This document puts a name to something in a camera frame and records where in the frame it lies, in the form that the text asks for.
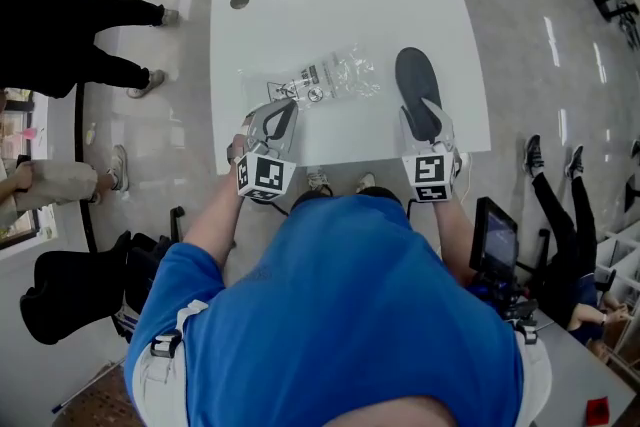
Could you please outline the blue white striped bag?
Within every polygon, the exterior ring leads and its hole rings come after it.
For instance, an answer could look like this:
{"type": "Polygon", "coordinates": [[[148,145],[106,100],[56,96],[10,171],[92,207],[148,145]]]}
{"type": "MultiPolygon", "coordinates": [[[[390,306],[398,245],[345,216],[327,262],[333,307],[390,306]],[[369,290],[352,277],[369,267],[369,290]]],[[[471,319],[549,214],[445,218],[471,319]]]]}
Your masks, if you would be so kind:
{"type": "Polygon", "coordinates": [[[121,308],[111,316],[111,319],[117,334],[130,343],[139,320],[139,314],[124,302],[121,308]]]}

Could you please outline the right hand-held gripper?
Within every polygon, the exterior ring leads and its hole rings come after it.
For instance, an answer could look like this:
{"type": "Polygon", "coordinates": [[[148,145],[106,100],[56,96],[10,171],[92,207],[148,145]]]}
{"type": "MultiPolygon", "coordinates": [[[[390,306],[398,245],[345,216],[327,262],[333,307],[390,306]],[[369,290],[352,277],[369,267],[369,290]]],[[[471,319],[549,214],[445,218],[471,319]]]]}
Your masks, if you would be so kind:
{"type": "Polygon", "coordinates": [[[423,104],[441,124],[440,132],[433,138],[433,145],[442,145],[432,148],[429,140],[418,139],[413,118],[402,106],[399,114],[405,148],[402,163],[417,202],[447,202],[453,197],[454,182],[461,169],[460,154],[455,148],[453,122],[436,103],[424,98],[423,104]]]}

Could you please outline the black metal frame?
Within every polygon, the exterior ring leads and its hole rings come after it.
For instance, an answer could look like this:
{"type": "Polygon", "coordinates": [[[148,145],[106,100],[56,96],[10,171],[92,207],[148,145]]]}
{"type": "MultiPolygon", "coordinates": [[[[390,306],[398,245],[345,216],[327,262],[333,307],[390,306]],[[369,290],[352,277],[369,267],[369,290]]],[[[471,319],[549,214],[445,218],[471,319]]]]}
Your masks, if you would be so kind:
{"type": "Polygon", "coordinates": [[[629,48],[633,51],[640,51],[640,31],[635,20],[635,5],[631,5],[624,0],[619,0],[616,4],[623,13],[618,17],[618,26],[624,33],[629,48]]]}

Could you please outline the person's left hand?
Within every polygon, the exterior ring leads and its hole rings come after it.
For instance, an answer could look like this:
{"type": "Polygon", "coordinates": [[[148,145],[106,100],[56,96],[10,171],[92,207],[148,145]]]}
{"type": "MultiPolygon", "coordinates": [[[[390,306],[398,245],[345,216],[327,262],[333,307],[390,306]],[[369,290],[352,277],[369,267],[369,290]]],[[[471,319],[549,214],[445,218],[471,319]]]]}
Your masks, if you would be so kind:
{"type": "Polygon", "coordinates": [[[226,150],[227,161],[230,165],[237,164],[245,155],[245,142],[246,136],[244,134],[237,133],[234,135],[226,150]]]}

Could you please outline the red packet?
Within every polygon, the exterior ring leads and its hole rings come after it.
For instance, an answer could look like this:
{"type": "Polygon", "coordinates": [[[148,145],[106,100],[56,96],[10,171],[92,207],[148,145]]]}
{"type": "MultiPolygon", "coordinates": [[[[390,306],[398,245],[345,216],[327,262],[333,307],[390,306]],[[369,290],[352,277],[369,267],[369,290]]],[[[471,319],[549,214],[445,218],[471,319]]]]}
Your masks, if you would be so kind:
{"type": "Polygon", "coordinates": [[[607,397],[588,400],[586,403],[585,427],[607,426],[610,421],[607,397]]]}

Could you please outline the white shelf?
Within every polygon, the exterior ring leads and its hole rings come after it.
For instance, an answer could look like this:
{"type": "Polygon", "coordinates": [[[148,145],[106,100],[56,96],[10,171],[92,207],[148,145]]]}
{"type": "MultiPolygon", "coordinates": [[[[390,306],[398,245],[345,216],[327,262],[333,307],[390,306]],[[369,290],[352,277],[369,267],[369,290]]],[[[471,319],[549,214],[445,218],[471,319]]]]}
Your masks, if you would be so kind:
{"type": "Polygon", "coordinates": [[[632,317],[605,330],[611,359],[640,379],[640,220],[619,233],[606,233],[597,248],[596,279],[627,305],[632,317]]]}

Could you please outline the person's right forearm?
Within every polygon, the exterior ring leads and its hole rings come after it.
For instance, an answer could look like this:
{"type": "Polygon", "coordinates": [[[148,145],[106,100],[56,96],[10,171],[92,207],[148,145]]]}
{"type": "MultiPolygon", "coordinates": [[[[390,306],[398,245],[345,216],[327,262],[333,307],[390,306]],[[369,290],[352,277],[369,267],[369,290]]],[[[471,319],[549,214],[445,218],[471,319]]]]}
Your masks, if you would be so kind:
{"type": "Polygon", "coordinates": [[[456,195],[449,201],[437,202],[433,206],[442,260],[458,283],[467,287],[476,274],[470,265],[474,226],[456,195]]]}

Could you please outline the grey desk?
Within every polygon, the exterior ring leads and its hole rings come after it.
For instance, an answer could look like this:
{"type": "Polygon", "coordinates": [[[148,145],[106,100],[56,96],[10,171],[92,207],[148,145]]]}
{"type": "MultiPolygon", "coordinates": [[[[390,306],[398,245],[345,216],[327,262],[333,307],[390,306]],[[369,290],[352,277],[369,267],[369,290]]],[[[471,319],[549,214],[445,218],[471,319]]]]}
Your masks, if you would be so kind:
{"type": "Polygon", "coordinates": [[[636,393],[609,367],[563,328],[538,310],[538,336],[545,343],[552,368],[550,397],[536,427],[586,427],[587,402],[606,397],[609,419],[615,422],[636,393]]]}

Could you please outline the black monitor screen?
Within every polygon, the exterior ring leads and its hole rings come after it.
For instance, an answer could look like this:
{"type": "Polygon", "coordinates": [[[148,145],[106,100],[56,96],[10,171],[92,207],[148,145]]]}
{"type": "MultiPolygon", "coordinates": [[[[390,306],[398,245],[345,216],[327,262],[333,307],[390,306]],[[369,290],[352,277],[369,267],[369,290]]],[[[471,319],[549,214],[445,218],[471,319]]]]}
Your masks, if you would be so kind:
{"type": "Polygon", "coordinates": [[[513,277],[518,258],[518,225],[491,198],[476,202],[470,266],[477,272],[513,277]]]}

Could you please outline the black swivel chair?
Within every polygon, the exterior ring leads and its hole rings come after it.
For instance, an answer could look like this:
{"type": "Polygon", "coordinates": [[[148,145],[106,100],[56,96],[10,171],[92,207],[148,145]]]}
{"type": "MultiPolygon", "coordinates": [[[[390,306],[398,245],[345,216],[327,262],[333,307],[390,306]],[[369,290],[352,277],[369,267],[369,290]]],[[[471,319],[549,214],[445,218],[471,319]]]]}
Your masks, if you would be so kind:
{"type": "Polygon", "coordinates": [[[531,267],[520,261],[516,262],[517,267],[528,272],[532,276],[537,276],[540,273],[543,273],[544,270],[546,269],[547,261],[548,261],[551,231],[549,229],[543,228],[539,230],[538,235],[541,238],[542,242],[541,242],[541,249],[540,249],[539,257],[537,259],[536,266],[531,267]]]}

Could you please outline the black mesh office chair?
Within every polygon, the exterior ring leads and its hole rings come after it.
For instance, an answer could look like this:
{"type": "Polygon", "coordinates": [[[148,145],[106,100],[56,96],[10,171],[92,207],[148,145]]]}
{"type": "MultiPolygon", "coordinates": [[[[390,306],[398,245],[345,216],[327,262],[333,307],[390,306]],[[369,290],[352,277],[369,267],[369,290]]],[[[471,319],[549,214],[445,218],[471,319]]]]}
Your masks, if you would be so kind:
{"type": "Polygon", "coordinates": [[[170,210],[171,234],[155,240],[123,232],[102,252],[49,251],[34,266],[34,285],[19,301],[33,338],[55,345],[76,331],[109,319],[126,302],[140,315],[157,269],[168,249],[180,241],[184,208],[170,210]]]}

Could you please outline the clear plastic bag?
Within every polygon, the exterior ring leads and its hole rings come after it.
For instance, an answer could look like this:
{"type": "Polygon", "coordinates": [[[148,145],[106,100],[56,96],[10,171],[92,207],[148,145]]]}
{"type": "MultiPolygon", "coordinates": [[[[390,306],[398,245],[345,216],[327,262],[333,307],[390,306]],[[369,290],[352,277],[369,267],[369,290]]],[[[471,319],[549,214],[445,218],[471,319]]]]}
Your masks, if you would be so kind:
{"type": "Polygon", "coordinates": [[[328,52],[284,71],[241,71],[241,90],[249,109],[280,100],[300,110],[379,93],[373,62],[357,45],[328,52]]]}

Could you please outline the person's left forearm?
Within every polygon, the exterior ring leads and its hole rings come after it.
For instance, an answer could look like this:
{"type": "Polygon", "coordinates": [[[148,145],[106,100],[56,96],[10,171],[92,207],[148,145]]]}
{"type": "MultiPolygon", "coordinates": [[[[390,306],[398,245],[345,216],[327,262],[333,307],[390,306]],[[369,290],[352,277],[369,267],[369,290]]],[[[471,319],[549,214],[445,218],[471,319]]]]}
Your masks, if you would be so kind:
{"type": "Polygon", "coordinates": [[[234,235],[244,198],[236,189],[236,166],[221,180],[213,199],[184,239],[184,258],[189,263],[190,287],[211,288],[222,283],[224,268],[234,245],[234,235]]]}

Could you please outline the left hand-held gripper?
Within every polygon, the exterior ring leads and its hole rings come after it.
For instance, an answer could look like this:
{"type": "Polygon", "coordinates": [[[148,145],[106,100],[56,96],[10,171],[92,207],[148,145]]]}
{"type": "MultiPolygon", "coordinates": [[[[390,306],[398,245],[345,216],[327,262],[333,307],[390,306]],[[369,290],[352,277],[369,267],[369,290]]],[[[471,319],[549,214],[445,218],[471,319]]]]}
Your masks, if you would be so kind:
{"type": "Polygon", "coordinates": [[[251,113],[246,153],[236,166],[237,193],[260,202],[285,195],[296,163],[288,160],[299,114],[293,99],[265,104],[251,113]]]}

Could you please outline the person's blue shirt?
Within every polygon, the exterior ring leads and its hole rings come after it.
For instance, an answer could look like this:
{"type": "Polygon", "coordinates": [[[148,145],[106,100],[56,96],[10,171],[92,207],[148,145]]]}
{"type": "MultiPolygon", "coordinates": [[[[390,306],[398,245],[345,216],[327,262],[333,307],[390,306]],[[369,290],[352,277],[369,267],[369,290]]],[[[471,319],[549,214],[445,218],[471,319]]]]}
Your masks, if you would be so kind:
{"type": "Polygon", "coordinates": [[[186,320],[192,427],[317,427],[404,397],[459,427],[514,427],[524,368],[513,329],[445,268],[401,205],[354,195],[303,202],[256,267],[226,286],[210,250],[163,258],[125,363],[186,320]]]}

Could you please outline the person's left shoe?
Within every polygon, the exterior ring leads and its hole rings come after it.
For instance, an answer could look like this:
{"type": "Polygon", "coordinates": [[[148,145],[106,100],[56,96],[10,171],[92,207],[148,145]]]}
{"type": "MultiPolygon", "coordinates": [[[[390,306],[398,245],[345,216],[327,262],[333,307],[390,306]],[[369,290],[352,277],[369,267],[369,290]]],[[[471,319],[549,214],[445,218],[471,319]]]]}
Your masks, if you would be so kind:
{"type": "Polygon", "coordinates": [[[309,189],[324,195],[333,196],[328,177],[324,170],[319,167],[308,167],[306,172],[309,189]]]}

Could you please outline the white table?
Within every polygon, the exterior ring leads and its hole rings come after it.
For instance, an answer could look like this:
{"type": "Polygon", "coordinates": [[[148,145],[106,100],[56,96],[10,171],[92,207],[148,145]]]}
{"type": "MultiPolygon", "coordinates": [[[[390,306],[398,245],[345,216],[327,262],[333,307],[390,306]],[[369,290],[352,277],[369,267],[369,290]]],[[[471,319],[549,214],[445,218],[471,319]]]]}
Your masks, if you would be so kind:
{"type": "Polygon", "coordinates": [[[229,169],[227,145],[249,108],[241,71],[284,71],[342,47],[359,45],[373,62],[380,91],[305,110],[298,118],[292,159],[302,166],[394,159],[403,151],[402,99],[395,61],[404,48],[421,50],[436,74],[443,110],[457,147],[491,147],[481,64],[465,0],[211,1],[210,75],[215,163],[229,169]]]}

